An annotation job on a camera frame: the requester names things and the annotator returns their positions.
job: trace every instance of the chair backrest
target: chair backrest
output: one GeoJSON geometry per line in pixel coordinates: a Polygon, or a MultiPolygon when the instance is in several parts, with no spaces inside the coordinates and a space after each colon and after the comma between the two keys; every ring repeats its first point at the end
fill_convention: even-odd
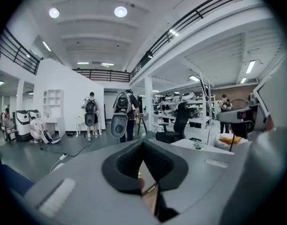
{"type": "Polygon", "coordinates": [[[177,117],[174,124],[174,131],[180,134],[180,139],[185,138],[184,129],[189,120],[190,111],[185,109],[186,103],[178,104],[177,117]]]}

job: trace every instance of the blue fabric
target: blue fabric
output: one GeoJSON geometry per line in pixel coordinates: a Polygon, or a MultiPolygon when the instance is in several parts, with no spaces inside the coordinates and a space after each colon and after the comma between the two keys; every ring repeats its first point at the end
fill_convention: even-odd
{"type": "MultiPolygon", "coordinates": [[[[133,128],[134,128],[134,120],[128,120],[127,122],[127,140],[132,141],[133,140],[133,128]]],[[[121,143],[124,143],[126,141],[125,135],[120,138],[121,143]]]]}
{"type": "Polygon", "coordinates": [[[8,187],[21,196],[24,196],[30,187],[34,185],[34,181],[22,176],[8,165],[2,164],[0,171],[8,187]]]}

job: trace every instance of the floor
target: floor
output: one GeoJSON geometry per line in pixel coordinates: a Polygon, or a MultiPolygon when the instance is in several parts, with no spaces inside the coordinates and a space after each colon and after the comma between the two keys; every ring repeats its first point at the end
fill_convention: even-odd
{"type": "MultiPolygon", "coordinates": [[[[140,133],[137,135],[138,126],[134,127],[138,138],[155,138],[155,134],[148,131],[146,135],[144,127],[141,126],[140,133]]],[[[91,136],[92,145],[82,150],[80,153],[98,150],[104,147],[116,145],[120,141],[112,137],[110,129],[103,130],[102,135],[98,138],[91,136]]],[[[78,138],[63,136],[57,144],[29,144],[29,142],[12,141],[12,147],[0,138],[0,156],[2,163],[9,165],[11,168],[23,174],[34,181],[38,181],[50,172],[54,163],[59,160],[62,152],[70,155],[76,155],[79,150],[88,146],[90,142],[81,134],[78,138]]],[[[71,157],[67,156],[62,162],[66,163],[71,157]]]]}

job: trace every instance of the yellow object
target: yellow object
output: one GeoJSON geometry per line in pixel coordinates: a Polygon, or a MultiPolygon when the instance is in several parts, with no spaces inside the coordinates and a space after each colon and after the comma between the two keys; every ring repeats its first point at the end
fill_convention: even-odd
{"type": "MultiPolygon", "coordinates": [[[[231,145],[232,143],[232,139],[233,138],[227,138],[227,137],[221,137],[219,140],[223,143],[226,143],[228,145],[231,145]]],[[[235,136],[233,144],[237,144],[240,140],[242,139],[242,137],[237,137],[235,136]]]]}

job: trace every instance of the round ceiling light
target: round ceiling light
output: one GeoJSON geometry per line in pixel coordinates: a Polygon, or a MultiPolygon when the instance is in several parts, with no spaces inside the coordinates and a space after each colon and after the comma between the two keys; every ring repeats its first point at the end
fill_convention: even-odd
{"type": "Polygon", "coordinates": [[[59,10],[56,8],[51,8],[49,11],[49,15],[52,18],[57,18],[57,17],[59,17],[59,10]]]}
{"type": "Polygon", "coordinates": [[[124,17],[127,15],[127,9],[125,7],[117,7],[115,10],[114,10],[114,14],[117,16],[117,17],[124,17]]]}

